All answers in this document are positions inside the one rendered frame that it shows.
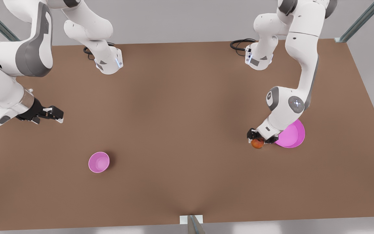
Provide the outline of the pink plate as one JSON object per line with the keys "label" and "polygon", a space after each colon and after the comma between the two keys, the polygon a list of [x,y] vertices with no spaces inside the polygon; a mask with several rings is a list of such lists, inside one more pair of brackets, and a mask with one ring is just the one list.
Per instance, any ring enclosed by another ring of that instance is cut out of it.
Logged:
{"label": "pink plate", "polygon": [[300,120],[296,120],[279,134],[279,139],[275,144],[283,148],[296,148],[303,143],[304,139],[305,128],[303,123]]}

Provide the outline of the pink bowl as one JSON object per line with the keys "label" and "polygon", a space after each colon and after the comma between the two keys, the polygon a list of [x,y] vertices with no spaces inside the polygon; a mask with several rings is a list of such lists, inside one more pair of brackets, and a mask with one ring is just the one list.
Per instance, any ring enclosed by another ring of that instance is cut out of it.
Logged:
{"label": "pink bowl", "polygon": [[105,152],[94,153],[88,161],[89,169],[94,173],[101,173],[108,169],[110,158]]}

